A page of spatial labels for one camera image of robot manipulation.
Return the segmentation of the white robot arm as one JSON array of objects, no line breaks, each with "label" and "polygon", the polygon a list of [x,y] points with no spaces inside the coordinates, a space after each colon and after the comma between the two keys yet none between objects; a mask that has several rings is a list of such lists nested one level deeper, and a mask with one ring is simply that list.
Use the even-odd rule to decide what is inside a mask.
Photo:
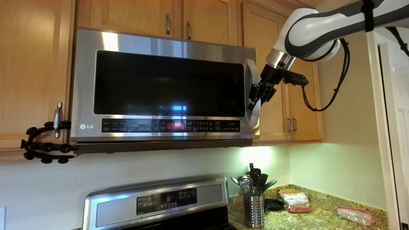
[{"label": "white robot arm", "polygon": [[408,18],[409,0],[360,0],[325,13],[310,8],[294,10],[266,57],[261,80],[252,86],[249,103],[267,102],[281,80],[304,88],[307,78],[290,71],[295,59],[330,59],[344,36],[371,32]]}]

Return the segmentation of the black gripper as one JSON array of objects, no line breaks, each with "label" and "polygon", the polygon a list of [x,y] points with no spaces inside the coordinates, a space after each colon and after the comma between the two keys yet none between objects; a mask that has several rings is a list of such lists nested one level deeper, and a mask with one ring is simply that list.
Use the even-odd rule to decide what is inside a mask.
[{"label": "black gripper", "polygon": [[248,102],[268,102],[276,93],[276,86],[284,79],[284,70],[266,65],[261,73],[261,80],[253,84],[249,91]]}]

